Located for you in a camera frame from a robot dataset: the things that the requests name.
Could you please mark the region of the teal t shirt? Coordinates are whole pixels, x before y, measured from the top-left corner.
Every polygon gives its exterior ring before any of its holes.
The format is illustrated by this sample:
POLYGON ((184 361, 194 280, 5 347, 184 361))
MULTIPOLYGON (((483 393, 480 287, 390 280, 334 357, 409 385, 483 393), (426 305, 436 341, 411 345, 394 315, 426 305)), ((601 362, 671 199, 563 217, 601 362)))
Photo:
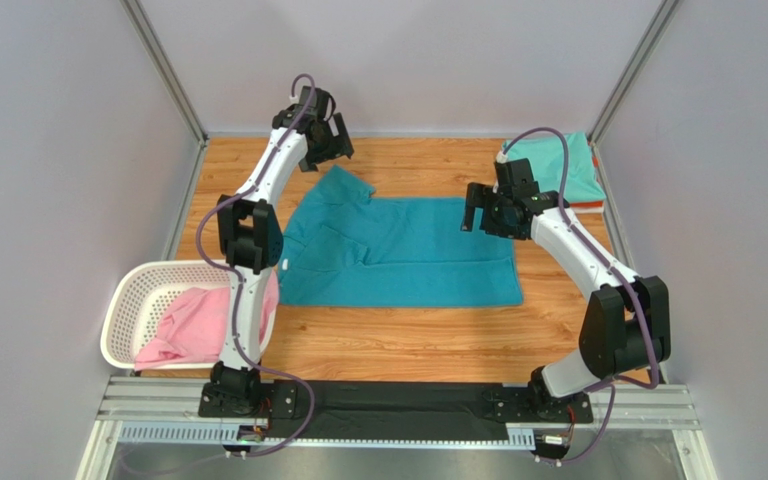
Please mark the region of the teal t shirt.
POLYGON ((308 191, 284 229, 284 305, 352 308, 516 306, 512 241, 461 228, 457 197, 379 197, 341 167, 308 191))

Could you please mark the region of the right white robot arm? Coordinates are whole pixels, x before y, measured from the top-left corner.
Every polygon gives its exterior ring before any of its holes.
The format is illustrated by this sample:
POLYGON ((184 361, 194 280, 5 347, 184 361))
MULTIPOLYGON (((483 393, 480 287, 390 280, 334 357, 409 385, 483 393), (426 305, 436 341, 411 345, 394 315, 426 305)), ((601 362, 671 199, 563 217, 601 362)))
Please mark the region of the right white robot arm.
POLYGON ((474 220, 488 235, 531 240, 548 252, 587 302, 577 347, 533 371, 527 408, 542 417, 568 415, 586 392, 645 367, 656 371, 671 354, 669 291, 610 254, 557 191, 543 191, 528 160, 498 155, 496 183, 473 182, 462 230, 474 220))

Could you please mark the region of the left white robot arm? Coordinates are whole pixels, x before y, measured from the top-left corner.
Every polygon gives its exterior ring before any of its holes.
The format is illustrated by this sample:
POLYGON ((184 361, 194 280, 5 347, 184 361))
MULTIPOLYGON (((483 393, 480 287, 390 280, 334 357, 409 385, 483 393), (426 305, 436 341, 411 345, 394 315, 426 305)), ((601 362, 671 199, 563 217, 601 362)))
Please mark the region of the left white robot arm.
POLYGON ((261 361, 276 313, 275 266, 284 237, 276 206, 295 170, 351 157, 354 149, 333 96, 313 85, 294 88, 290 105, 272 120, 269 142, 248 179, 207 214, 216 219, 219 269, 230 280, 225 340, 202 389, 199 415, 249 417, 266 407, 261 361))

